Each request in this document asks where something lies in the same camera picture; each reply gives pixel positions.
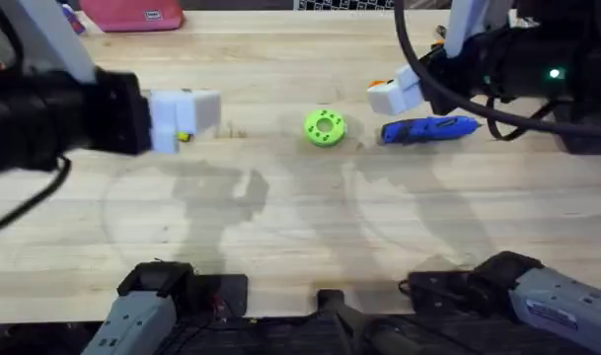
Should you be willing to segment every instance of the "wooden table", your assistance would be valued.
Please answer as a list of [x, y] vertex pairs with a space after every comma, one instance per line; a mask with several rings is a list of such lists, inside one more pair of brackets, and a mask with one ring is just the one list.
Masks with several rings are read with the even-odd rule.
[[[447, 15], [408, 13], [420, 53]], [[178, 32], [90, 27], [83, 42], [144, 89], [221, 90], [223, 122], [179, 156], [71, 153], [60, 192], [0, 233], [0, 321], [103, 319], [124, 275], [154, 257], [248, 274], [254, 316], [307, 314], [325, 287], [368, 312], [405, 308], [396, 284], [409, 271], [473, 266], [503, 249], [601, 287], [601, 157], [536, 133], [499, 143], [485, 128], [376, 146], [394, 118], [372, 112], [366, 86], [404, 62], [390, 13], [189, 13]], [[301, 133], [322, 107], [349, 123], [332, 149]], [[1, 176], [0, 213], [49, 179]]]

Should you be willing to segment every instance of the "green toy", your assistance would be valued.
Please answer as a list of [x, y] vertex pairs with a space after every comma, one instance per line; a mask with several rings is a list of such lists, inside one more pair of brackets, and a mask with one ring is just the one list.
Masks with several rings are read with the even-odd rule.
[[304, 133], [311, 143], [319, 147], [333, 147], [346, 134], [346, 123], [338, 112], [319, 109], [304, 121]]

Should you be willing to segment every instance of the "pink case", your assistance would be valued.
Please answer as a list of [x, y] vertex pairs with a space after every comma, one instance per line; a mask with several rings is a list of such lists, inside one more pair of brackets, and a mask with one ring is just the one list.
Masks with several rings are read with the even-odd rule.
[[184, 22], [177, 0], [81, 0], [80, 5], [105, 32], [174, 30]]

